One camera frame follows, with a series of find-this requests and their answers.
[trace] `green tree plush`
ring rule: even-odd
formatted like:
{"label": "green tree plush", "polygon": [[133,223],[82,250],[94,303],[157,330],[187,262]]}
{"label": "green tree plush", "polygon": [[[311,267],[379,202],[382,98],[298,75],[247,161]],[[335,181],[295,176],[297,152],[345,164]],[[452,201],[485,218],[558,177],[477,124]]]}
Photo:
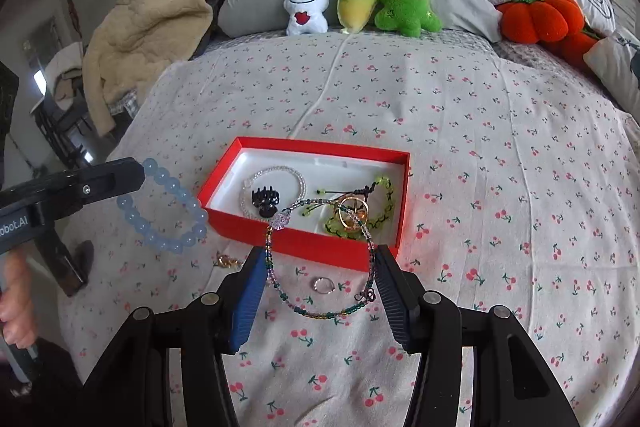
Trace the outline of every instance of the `green tree plush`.
{"label": "green tree plush", "polygon": [[376,27],[383,31],[397,30],[406,37],[419,37],[420,29],[439,32],[442,22],[431,10],[429,0],[380,0],[383,4],[375,17]]}

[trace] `human hand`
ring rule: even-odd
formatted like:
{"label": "human hand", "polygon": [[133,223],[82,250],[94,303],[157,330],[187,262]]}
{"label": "human hand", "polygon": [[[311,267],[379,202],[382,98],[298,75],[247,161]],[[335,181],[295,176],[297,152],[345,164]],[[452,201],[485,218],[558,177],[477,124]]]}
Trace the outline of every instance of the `human hand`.
{"label": "human hand", "polygon": [[31,273],[22,248],[4,258],[4,289],[0,297],[2,335],[7,344],[25,348],[36,341],[37,331],[31,302]]}

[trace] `white plush toy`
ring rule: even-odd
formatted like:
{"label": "white plush toy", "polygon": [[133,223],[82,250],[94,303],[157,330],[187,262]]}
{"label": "white plush toy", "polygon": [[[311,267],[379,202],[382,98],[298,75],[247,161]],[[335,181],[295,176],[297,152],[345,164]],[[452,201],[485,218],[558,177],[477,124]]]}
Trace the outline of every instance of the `white plush toy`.
{"label": "white plush toy", "polygon": [[326,33],[327,23],[322,12],[329,0],[284,0],[284,9],[289,13],[287,35],[302,33]]}

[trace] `beige fleece blanket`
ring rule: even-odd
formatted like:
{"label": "beige fleece blanket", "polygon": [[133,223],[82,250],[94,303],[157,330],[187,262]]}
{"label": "beige fleece blanket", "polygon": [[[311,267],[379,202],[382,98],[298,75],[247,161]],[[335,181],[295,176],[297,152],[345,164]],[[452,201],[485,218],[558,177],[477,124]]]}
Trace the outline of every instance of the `beige fleece blanket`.
{"label": "beige fleece blanket", "polygon": [[205,0],[117,0],[82,62],[84,93],[100,136],[115,123],[108,103],[135,89],[140,103],[164,69],[188,60],[211,24]]}

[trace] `silver ring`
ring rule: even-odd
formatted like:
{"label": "silver ring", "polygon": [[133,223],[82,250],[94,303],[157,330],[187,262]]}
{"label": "silver ring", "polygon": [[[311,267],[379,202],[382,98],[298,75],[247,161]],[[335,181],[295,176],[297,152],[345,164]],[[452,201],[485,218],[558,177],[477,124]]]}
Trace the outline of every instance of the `silver ring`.
{"label": "silver ring", "polygon": [[302,174],[300,174],[300,172],[296,171],[295,169],[292,169],[291,167],[287,167],[286,165],[276,165],[274,167],[269,167],[267,169],[263,169],[261,171],[256,172],[253,176],[251,176],[250,178],[242,182],[242,189],[240,191],[240,210],[242,210],[244,217],[247,217],[249,219],[255,219],[256,221],[263,221],[265,223],[268,223],[269,221],[268,219],[264,219],[263,217],[256,216],[254,212],[250,211],[249,208],[247,208],[246,199],[248,198],[248,195],[250,193],[251,188],[254,185],[254,182],[260,176],[267,174],[268,172],[274,172],[274,171],[283,171],[283,172],[288,172],[289,174],[292,174],[292,176],[297,179],[298,187],[299,187],[298,197],[296,198],[296,201],[300,201],[302,198],[305,197],[306,182],[305,182],[305,179],[302,177]]}
{"label": "silver ring", "polygon": [[328,295],[335,290],[335,284],[329,277],[318,277],[314,281],[314,290],[319,294]]}

